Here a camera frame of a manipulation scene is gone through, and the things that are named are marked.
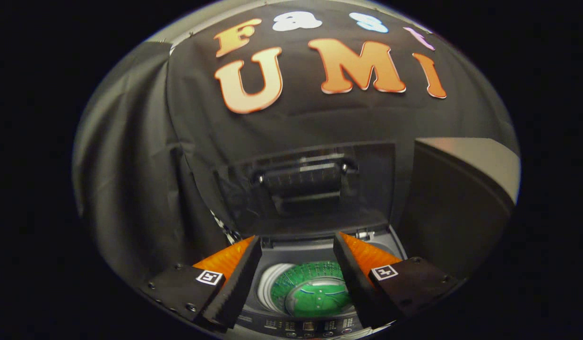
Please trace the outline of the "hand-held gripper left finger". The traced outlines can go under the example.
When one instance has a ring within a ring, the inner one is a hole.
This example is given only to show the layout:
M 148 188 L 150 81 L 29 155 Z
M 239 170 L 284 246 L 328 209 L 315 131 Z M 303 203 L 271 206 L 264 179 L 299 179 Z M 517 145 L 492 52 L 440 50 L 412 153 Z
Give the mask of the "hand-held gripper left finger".
M 253 235 L 194 265 L 175 263 L 148 279 L 143 295 L 205 331 L 233 329 L 263 252 Z

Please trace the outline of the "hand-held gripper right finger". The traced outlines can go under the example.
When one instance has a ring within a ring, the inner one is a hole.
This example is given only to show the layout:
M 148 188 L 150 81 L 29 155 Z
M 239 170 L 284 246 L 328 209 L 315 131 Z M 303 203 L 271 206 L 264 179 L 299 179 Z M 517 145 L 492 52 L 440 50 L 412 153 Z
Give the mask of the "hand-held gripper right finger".
M 363 327 L 411 318 L 460 284 L 424 258 L 402 260 L 342 232 L 335 235 L 333 250 Z

